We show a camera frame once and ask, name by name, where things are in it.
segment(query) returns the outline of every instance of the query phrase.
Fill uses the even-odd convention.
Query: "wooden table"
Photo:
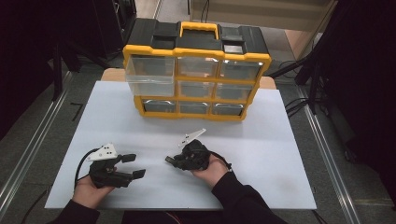
[[[200,21],[206,0],[191,0],[191,21]],[[284,29],[296,60],[323,32],[336,0],[210,0],[208,21]]]

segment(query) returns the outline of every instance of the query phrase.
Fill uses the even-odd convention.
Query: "yellow storage organizer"
[[[144,117],[243,120],[271,63],[258,27],[136,19],[123,49]]]

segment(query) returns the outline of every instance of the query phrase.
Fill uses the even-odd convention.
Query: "gray floor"
[[[141,13],[138,12],[140,17],[148,17],[154,12],[147,12],[148,9],[145,8],[151,8],[150,10],[152,10],[152,7],[144,6],[144,2],[151,1],[136,1],[138,9],[145,10]],[[151,4],[156,5],[157,1],[152,1]],[[158,20],[175,22],[188,19],[187,1],[162,1]],[[262,32],[273,58],[273,63],[267,72],[269,74],[277,70],[281,63],[293,60],[293,56],[282,30],[262,28]],[[110,64],[114,67],[122,67],[121,60],[120,57],[116,58]],[[81,113],[77,114],[78,107],[72,104],[86,104],[94,82],[99,80],[102,74],[103,69],[94,63],[84,64],[80,73],[73,73],[70,76],[66,75],[66,71],[64,71],[64,76],[71,77],[71,80],[61,108],[53,119],[45,138],[38,146],[35,159],[18,187],[13,200],[0,221],[1,223],[21,223],[31,204],[53,183],[81,116]],[[292,79],[287,78],[293,76],[295,74],[289,72],[276,79],[276,86],[280,90],[285,104],[299,97],[297,87],[293,84]],[[35,130],[50,107],[51,96],[52,87],[49,87],[20,117],[7,136],[0,141],[0,148],[3,152],[3,156],[0,157],[2,168],[0,169],[0,184],[2,186],[11,176],[24,150],[28,148]],[[346,161],[344,147],[329,119],[319,113],[318,120],[361,223],[396,223],[396,212],[391,210],[391,200],[377,174],[363,164],[353,164]],[[290,125],[314,192],[318,213],[328,223],[348,223],[305,112],[302,110],[292,117]],[[47,196],[36,205],[28,217],[27,223],[45,223],[59,214],[59,210],[44,209],[46,200]],[[120,223],[121,211],[101,212],[102,215],[98,223]],[[318,223],[311,211],[275,210],[275,212],[289,223]]]

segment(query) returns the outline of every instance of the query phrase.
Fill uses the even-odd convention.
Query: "wrist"
[[[206,180],[206,183],[213,189],[228,172],[228,170],[218,170],[211,178]]]
[[[82,205],[84,207],[91,208],[91,209],[96,209],[96,207],[98,206],[97,203],[92,203],[89,200],[82,200],[82,199],[79,199],[77,197],[73,197],[72,201],[75,202],[75,203],[78,203],[78,204],[80,204],[80,205]]]

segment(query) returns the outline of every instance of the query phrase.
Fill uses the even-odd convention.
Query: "black sleeve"
[[[49,224],[94,224],[99,215],[98,211],[70,200],[61,214]]]
[[[227,223],[286,223],[277,217],[253,187],[242,185],[229,172],[212,189],[224,208]]]

